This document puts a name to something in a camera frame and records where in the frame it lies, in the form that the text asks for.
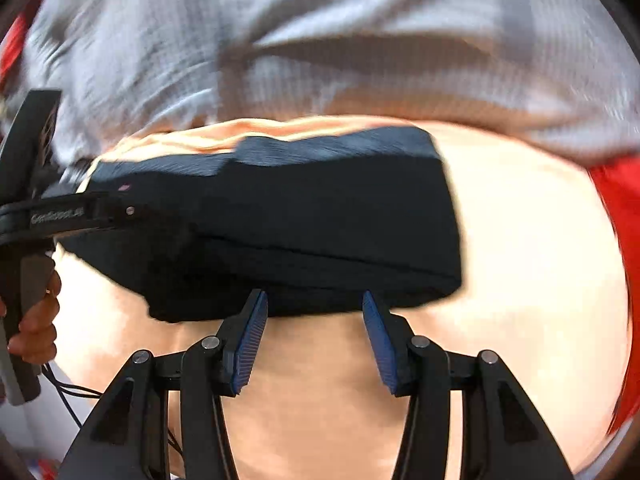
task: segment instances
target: gray fabric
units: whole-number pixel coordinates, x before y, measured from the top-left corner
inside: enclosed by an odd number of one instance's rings
[[[45,0],[22,85],[63,164],[136,131],[382,114],[590,162],[640,147],[640,66],[598,0]]]

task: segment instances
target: black handle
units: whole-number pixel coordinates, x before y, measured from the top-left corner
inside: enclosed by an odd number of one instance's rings
[[[12,251],[0,256],[0,297],[7,310],[0,325],[0,378],[12,406],[40,395],[37,368],[9,354],[7,343],[19,332],[24,313],[44,298],[53,269],[53,260],[42,253]]]

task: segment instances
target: black garment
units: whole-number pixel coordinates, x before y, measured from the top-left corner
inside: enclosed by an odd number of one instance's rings
[[[142,294],[156,319],[221,319],[254,287],[272,316],[295,316],[359,310],[367,289],[416,306],[461,283],[443,165],[418,128],[247,137],[233,153],[102,162],[88,190],[123,186],[162,217],[62,241]]]

